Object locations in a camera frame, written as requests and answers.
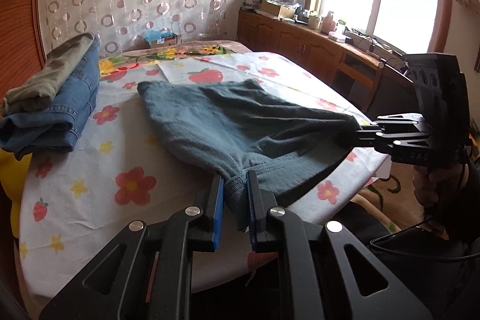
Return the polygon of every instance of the metal screw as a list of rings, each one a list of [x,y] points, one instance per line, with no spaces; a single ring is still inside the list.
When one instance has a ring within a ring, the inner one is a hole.
[[[280,206],[274,206],[270,209],[270,214],[274,217],[282,217],[285,214],[285,209]]]
[[[333,233],[338,233],[343,228],[342,224],[340,224],[338,221],[329,221],[327,222],[326,227],[330,232],[333,232]]]
[[[197,216],[200,214],[200,208],[196,206],[189,206],[187,209],[185,209],[185,213],[189,216]]]
[[[143,229],[143,222],[135,220],[128,225],[128,229],[134,232],[141,231]]]

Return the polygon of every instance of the white sheet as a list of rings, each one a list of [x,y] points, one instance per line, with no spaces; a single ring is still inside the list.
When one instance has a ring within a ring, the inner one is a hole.
[[[367,119],[320,80],[280,55],[234,53],[161,61],[102,81],[97,109],[75,151],[34,156],[25,183],[20,255],[29,292],[53,297],[131,220],[166,220],[208,190],[212,175],[188,166],[159,145],[136,91],[142,80],[171,83],[258,78],[269,93],[308,107]],[[355,148],[318,186],[289,209],[322,223],[373,176],[386,156]],[[195,253],[193,290],[219,285],[271,259],[251,252],[248,234],[237,232],[225,212],[217,253]]]

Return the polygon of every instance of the bottle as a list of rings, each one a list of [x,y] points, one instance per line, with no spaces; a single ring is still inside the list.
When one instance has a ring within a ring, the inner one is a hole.
[[[320,31],[327,34],[331,31],[334,31],[335,27],[333,27],[332,29],[332,26],[334,23],[335,22],[333,21],[333,11],[329,11],[326,17],[323,19],[322,27],[320,28]]]

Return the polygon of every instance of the denim fabric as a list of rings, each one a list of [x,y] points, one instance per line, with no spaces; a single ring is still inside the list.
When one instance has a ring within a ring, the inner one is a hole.
[[[288,206],[350,152],[335,142],[359,125],[349,115],[309,109],[269,95],[257,81],[201,85],[141,82],[137,87],[158,140],[180,160],[225,180],[225,202],[243,229],[245,175]]]
[[[18,160],[43,150],[73,151],[97,102],[99,53],[96,36],[47,109],[15,113],[0,120],[0,148],[14,152]]]

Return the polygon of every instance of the yellow flower print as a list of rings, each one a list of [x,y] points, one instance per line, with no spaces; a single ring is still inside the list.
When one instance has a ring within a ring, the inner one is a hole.
[[[107,75],[115,70],[114,63],[109,59],[99,60],[98,67],[100,68],[100,73],[102,75]]]
[[[18,252],[20,252],[22,259],[25,259],[25,257],[28,255],[27,243],[21,241],[20,245],[18,246]]]
[[[65,249],[65,246],[62,243],[62,236],[52,236],[52,240],[50,241],[50,247],[55,251],[57,254],[59,251],[63,251]]]
[[[88,188],[85,187],[85,179],[73,182],[74,183],[70,188],[70,191],[73,193],[73,197],[78,199],[82,193],[86,193],[88,191]]]
[[[150,145],[158,145],[158,140],[154,135],[150,133],[148,137],[145,139],[145,143]]]
[[[105,153],[105,155],[108,155],[111,150],[113,150],[113,144],[110,140],[106,141],[105,143],[101,143],[100,148],[98,148],[98,151],[100,153]]]

